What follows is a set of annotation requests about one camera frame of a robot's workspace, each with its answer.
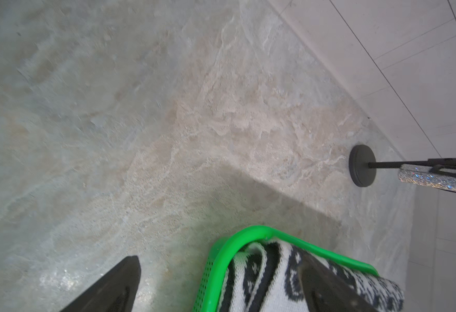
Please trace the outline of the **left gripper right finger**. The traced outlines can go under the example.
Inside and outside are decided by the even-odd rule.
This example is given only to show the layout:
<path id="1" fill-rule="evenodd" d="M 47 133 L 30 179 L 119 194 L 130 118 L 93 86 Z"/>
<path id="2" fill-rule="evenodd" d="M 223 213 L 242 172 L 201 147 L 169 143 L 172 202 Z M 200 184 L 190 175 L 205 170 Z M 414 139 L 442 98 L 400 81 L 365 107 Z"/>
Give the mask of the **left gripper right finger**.
<path id="1" fill-rule="evenodd" d="M 299 284 L 309 311 L 375 311 L 339 270 L 377 276 L 371 265 L 329 251 L 301 251 Z"/>

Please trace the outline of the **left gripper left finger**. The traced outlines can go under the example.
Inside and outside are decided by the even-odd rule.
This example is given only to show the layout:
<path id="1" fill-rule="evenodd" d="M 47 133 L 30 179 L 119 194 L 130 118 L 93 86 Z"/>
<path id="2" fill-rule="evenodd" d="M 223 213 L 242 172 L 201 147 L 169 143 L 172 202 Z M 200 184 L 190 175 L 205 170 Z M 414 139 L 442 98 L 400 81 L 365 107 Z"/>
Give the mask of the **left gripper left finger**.
<path id="1" fill-rule="evenodd" d="M 127 256 L 62 309 L 62 312 L 132 311 L 140 277 L 139 257 Z"/>

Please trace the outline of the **black white houndstooth scarf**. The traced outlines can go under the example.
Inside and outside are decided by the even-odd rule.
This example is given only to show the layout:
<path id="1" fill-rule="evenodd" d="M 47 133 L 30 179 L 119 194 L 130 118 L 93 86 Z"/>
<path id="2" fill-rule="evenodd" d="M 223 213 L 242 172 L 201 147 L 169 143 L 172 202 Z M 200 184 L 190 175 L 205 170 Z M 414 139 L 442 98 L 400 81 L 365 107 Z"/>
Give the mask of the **black white houndstooth scarf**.
<path id="1" fill-rule="evenodd" d="M 217 311 L 335 311 L 341 300 L 316 283 L 330 277 L 347 299 L 374 311 L 403 311 L 394 282 L 350 269 L 282 240 L 244 246 L 230 261 Z"/>

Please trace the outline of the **green plastic basket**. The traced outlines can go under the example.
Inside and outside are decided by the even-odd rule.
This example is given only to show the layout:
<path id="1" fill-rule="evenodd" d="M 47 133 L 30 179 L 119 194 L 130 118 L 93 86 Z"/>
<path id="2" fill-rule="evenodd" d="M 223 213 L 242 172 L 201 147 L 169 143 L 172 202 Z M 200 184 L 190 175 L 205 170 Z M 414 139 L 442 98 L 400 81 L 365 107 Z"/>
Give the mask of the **green plastic basket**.
<path id="1" fill-rule="evenodd" d="M 370 264 L 320 248 L 272 227 L 261 225 L 250 226 L 230 237 L 222 237 L 214 243 L 208 254 L 208 260 L 204 267 L 201 284 L 192 310 L 216 311 L 225 272 L 233 257 L 241 248 L 249 243 L 270 239 L 280 239 L 317 256 L 332 260 L 349 269 L 358 270 L 366 274 L 373 274 L 374 276 L 379 275 L 377 270 Z"/>

